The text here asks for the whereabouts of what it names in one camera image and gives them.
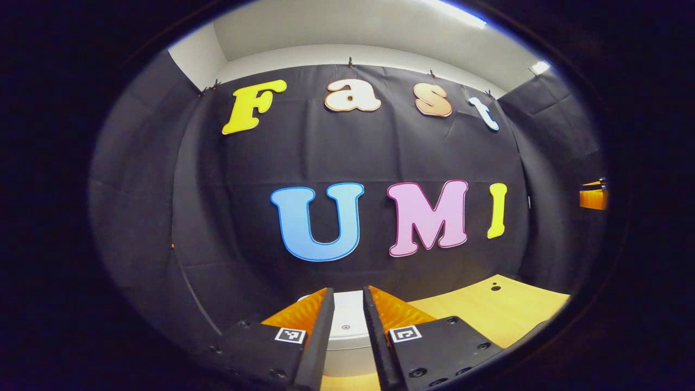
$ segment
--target table surface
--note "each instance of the table surface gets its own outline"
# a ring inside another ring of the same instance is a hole
[[[437,319],[457,315],[492,342],[507,348],[537,324],[548,320],[569,295],[547,291],[503,276],[410,304]],[[321,391],[378,390],[377,374],[323,376]]]

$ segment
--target letter u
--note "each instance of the letter u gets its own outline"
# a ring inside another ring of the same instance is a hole
[[[287,251],[297,258],[311,262],[334,261],[350,254],[357,247],[357,198],[364,194],[364,186],[359,183],[338,183],[329,186],[326,194],[336,201],[338,209],[340,233],[331,243],[319,243],[311,236],[309,203],[316,196],[312,189],[287,187],[270,195],[270,201],[277,206],[282,241]]]

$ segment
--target yellow letter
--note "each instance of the yellow letter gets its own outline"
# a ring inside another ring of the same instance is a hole
[[[350,111],[360,109],[362,111],[374,111],[381,107],[382,101],[374,96],[372,85],[364,80],[345,79],[338,80],[328,85],[328,94],[324,103],[333,111]]]
[[[490,185],[492,194],[492,225],[487,230],[487,239],[502,236],[505,233],[505,195],[507,185],[495,183]]]
[[[444,88],[434,84],[418,83],[413,87],[413,92],[419,98],[415,99],[415,106],[422,114],[446,117],[452,113]]]
[[[258,126],[259,119],[254,117],[254,107],[259,108],[259,113],[265,113],[272,103],[272,93],[270,91],[265,91],[261,96],[258,96],[258,93],[263,90],[273,90],[276,93],[281,93],[286,89],[287,83],[284,80],[275,80],[239,88],[234,91],[236,101],[231,109],[229,122],[222,127],[222,134],[236,133],[237,131],[253,129]]]

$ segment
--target pink letter m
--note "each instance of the pink letter m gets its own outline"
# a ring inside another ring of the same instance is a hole
[[[394,184],[386,194],[395,201],[396,239],[389,249],[394,257],[414,254],[418,245],[413,241],[413,228],[426,249],[434,246],[439,231],[439,247],[458,246],[468,238],[464,230],[464,203],[468,184],[465,181],[449,181],[444,184],[436,207],[432,209],[420,185],[413,182]]]

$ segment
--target screw hole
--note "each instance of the screw hole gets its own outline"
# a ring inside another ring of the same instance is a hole
[[[461,369],[460,371],[456,372],[456,376],[465,374],[466,372],[470,371],[471,369],[473,369],[473,367],[465,367],[465,368]]]
[[[412,371],[410,371],[408,376],[410,376],[410,377],[423,377],[426,373],[427,373],[427,370],[425,368],[417,368],[417,369],[413,369]]]
[[[270,375],[274,378],[286,378],[287,374],[282,369],[271,369]]]
[[[440,379],[437,379],[437,380],[435,380],[435,381],[433,381],[433,382],[430,383],[430,387],[432,387],[432,386],[434,386],[434,385],[437,385],[437,384],[440,384],[440,383],[444,383],[444,382],[447,381],[447,380],[449,380],[449,379],[447,379],[447,378],[440,378]]]

